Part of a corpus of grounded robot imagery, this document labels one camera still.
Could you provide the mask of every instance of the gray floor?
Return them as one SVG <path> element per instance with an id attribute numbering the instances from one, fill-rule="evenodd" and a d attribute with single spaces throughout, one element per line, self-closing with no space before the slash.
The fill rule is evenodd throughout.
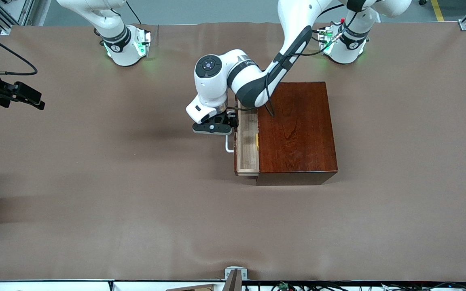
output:
<path id="1" fill-rule="evenodd" d="M 129 0 L 142 22 L 147 24 L 198 24 L 205 22 L 279 22 L 276 5 L 277 0 Z M 462 18 L 466 13 L 466 0 L 438 0 L 446 21 Z M 137 22 L 131 11 L 124 6 L 117 9 L 125 23 Z M 318 22 L 329 22 L 346 16 L 346 8 L 335 9 L 322 15 Z M 399 17 L 389 19 L 381 17 L 383 22 L 425 22 L 436 21 L 432 3 L 424 6 L 413 0 L 409 9 Z M 87 26 L 89 23 L 61 7 L 52 0 L 44 20 L 46 26 Z"/>

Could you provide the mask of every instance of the wooden box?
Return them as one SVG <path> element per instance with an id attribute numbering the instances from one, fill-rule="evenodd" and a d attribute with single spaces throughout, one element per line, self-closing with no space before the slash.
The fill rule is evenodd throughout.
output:
<path id="1" fill-rule="evenodd" d="M 338 172 L 325 83 L 281 83 L 271 100 L 274 117 L 239 111 L 235 173 L 261 186 L 323 184 Z"/>

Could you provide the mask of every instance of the brown cloth surface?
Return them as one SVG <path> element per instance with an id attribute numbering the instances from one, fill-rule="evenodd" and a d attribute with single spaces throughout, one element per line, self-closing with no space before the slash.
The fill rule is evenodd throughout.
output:
<path id="1" fill-rule="evenodd" d="M 466 32 L 377 23 L 326 81 L 339 173 L 322 186 L 235 177 L 224 139 L 192 132 L 195 62 L 242 48 L 261 68 L 279 24 L 161 26 L 119 67 L 92 27 L 15 27 L 46 110 L 0 108 L 0 279 L 466 280 Z M 316 51 L 309 46 L 307 52 Z M 0 48 L 0 70 L 28 70 Z"/>

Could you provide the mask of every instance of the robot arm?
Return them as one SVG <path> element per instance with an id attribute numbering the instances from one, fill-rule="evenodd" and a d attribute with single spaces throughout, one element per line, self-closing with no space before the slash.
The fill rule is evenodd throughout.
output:
<path id="1" fill-rule="evenodd" d="M 242 105 L 248 108 L 263 106 L 298 59 L 297 54 L 303 52 L 309 43 L 313 34 L 312 25 L 330 2 L 331 0 L 278 1 L 278 16 L 285 41 L 279 53 L 264 71 L 241 50 L 233 50 L 224 55 L 206 55 L 199 59 L 194 71 L 197 96 L 186 108 L 186 112 L 196 122 L 194 131 L 227 134 L 218 132 L 211 120 L 218 114 L 224 114 L 227 108 L 228 88 L 236 94 Z M 347 44 L 354 35 L 361 36 L 359 37 L 361 40 L 354 41 L 362 43 L 366 40 L 366 35 L 375 22 L 377 14 L 370 7 L 374 7 L 383 15 L 394 17 L 403 13 L 409 7 L 411 0 L 340 0 L 340 2 L 350 10 L 347 17 L 350 19 L 350 29 L 346 24 L 344 30 L 340 27 L 339 35 L 333 39 L 334 44 L 338 42 Z M 343 49 L 340 52 L 343 59 L 350 59 L 347 61 L 349 63 L 362 51 L 362 46 L 355 54 L 349 51 L 355 48 L 348 47 L 347 50 L 338 45 L 336 52 L 340 49 Z M 198 126 L 203 123 L 211 123 L 214 128 Z"/>
<path id="2" fill-rule="evenodd" d="M 375 1 L 344 0 L 358 7 L 357 9 L 366 9 Z M 240 103 L 246 107 L 264 105 L 298 59 L 299 55 L 294 54 L 305 50 L 313 33 L 312 25 L 330 2 L 331 0 L 278 1 L 278 16 L 285 41 L 264 71 L 241 50 L 202 57 L 194 71 L 198 94 L 187 106 L 186 112 L 197 124 L 224 112 L 227 107 L 227 88 L 231 88 Z"/>
<path id="3" fill-rule="evenodd" d="M 104 40 L 107 55 L 120 66 L 131 66 L 148 54 L 150 32 L 125 25 L 113 9 L 126 0 L 57 0 L 89 21 Z"/>

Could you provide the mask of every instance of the dark wood grain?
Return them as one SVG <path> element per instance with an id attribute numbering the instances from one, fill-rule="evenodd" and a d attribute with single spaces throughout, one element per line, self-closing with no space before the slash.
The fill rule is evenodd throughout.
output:
<path id="1" fill-rule="evenodd" d="M 281 83 L 258 110 L 260 173 L 337 171 L 324 82 Z"/>

